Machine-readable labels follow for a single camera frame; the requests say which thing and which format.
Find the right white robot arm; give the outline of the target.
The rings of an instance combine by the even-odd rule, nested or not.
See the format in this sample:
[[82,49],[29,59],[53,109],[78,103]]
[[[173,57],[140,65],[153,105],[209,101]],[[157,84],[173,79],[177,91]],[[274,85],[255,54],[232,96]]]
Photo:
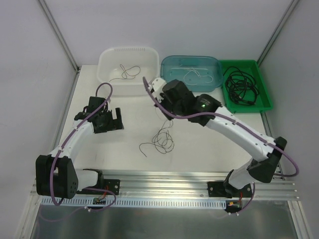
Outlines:
[[259,181],[270,183],[287,141],[268,137],[236,118],[220,101],[208,94],[195,96],[184,82],[166,82],[156,78],[150,92],[161,105],[161,111],[170,120],[173,115],[187,117],[189,122],[215,130],[251,155],[238,169],[231,170],[217,192],[232,198],[246,185]]

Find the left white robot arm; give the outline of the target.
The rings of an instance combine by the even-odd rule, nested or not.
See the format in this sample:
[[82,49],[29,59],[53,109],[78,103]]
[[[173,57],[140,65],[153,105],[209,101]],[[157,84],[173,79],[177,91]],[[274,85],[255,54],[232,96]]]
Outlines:
[[106,188],[102,171],[75,169],[75,159],[90,136],[123,128],[120,108],[112,111],[106,99],[90,97],[84,111],[74,117],[65,140],[48,155],[36,159],[37,194],[72,199],[76,193],[88,189],[94,194],[101,193]]

